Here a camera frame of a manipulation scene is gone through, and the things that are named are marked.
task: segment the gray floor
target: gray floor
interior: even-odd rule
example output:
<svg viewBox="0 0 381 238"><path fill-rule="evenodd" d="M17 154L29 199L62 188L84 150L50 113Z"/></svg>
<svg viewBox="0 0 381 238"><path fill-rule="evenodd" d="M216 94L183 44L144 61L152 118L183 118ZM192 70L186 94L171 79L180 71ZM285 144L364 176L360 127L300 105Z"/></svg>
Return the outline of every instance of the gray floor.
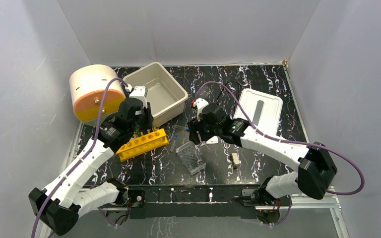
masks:
<svg viewBox="0 0 381 238"><path fill-rule="evenodd" d="M129 220L116 230L99 212L91 212L64 238L337 238L329 209L293 209L288 219L270 229L238 217L151 218Z"/></svg>

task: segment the cream and orange container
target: cream and orange container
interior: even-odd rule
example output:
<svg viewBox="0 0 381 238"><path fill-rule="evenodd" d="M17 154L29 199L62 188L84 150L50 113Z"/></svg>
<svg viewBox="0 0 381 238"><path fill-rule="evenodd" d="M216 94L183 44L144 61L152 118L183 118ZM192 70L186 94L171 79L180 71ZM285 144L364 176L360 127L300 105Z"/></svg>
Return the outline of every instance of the cream and orange container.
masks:
<svg viewBox="0 0 381 238"><path fill-rule="evenodd" d="M102 64L86 66L75 71L69 78L72 106L75 116L87 125L95 126L97 113L107 83L116 78L116 72ZM106 95L102 119L116 113L125 94L119 81L113 82Z"/></svg>

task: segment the beige plastic bin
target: beige plastic bin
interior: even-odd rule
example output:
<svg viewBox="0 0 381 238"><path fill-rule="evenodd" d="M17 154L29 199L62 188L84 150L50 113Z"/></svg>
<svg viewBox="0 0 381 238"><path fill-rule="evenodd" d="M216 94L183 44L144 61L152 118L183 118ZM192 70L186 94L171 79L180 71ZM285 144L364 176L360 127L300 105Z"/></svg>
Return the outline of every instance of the beige plastic bin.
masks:
<svg viewBox="0 0 381 238"><path fill-rule="evenodd" d="M168 122L185 109L188 93L159 62L140 68L124 80L132 87L145 86L148 89L147 101L151 104L155 127Z"/></svg>

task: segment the black marble table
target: black marble table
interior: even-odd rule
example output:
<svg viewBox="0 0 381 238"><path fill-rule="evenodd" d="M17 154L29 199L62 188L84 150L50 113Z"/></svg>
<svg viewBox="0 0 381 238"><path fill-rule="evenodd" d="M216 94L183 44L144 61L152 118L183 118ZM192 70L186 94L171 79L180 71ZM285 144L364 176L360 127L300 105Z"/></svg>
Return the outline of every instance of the black marble table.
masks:
<svg viewBox="0 0 381 238"><path fill-rule="evenodd" d="M138 70L138 67L115 67L119 77ZM195 116L190 104L200 85L207 81L237 81L243 88L252 88L264 93L276 95L283 100L283 108L277 135L290 140L306 141L292 93L282 65L232 65L232 66L168 66L166 69L188 92L189 98L185 111L162 125L169 141L178 136L176 148L189 141L188 132L176 129L174 125L185 126ZM235 83L232 90L237 90ZM220 94L218 85L209 86L208 100L216 102ZM218 104L223 105L227 113L233 110L233 99L223 93ZM92 128L84 126L79 150L91 137ZM206 168L190 176L176 152L170 152L170 145L161 147L129 159L123 163L117 156L105 162L86 183L85 187L99 185L109 178L117 178L128 185L255 185L261 184L267 177L288 173L290 168L261 152L239 148L219 140L217 144L199 145ZM228 156L238 153L241 166L233 170Z"/></svg>

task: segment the metal frame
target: metal frame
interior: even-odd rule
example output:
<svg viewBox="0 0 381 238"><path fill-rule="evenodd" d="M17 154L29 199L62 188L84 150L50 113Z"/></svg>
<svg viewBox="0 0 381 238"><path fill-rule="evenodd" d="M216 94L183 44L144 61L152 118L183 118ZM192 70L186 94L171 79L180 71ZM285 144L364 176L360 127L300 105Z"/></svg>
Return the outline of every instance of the metal frame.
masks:
<svg viewBox="0 0 381 238"><path fill-rule="evenodd" d="M293 88L291 85L291 80L290 76L288 74L286 65L283 62L252 62L252 63L236 63L236 64L190 64L190 65L180 65L180 66L234 66L234 65L282 65L284 66L284 72L287 77L288 84L290 86L290 91L293 93ZM309 142L308 135L306 133L306 129L303 123L302 115L300 114L300 109L299 106L297 105L296 98L293 97L297 113L300 118L300 123L302 125L303 133L306 137L306 141ZM67 155L66 159L66 164L62 168L61 171L63 171L75 158L75 153L77 151L77 145L78 141L80 139L80 135L82 132L84 124L79 122L78 127L75 131L75 135L70 147L70 151ZM81 191L88 191L89 189L84 188L81 189ZM312 208L321 208L321 209L326 209L329 208L331 211L332 219L334 221L335 229L337 231L338 237L339 238L349 238L348 231L345 226L344 219L341 214L341 206L339 204L338 197L335 195L332 195L330 193L327 193L325 197L322 200L315 200L312 198L309 198L305 196L304 194L295 194L292 196L292 201L293 201L293 206L291 209L312 209ZM261 209L272 209L273 207L256 207L256 209L261 210ZM288 206L282 206L282 209L288 209ZM127 209L122 207L122 208L102 208L103 211L126 211ZM40 223L39 231L38 231L38 237L39 238L47 238L51 232L51 229L43 223Z"/></svg>

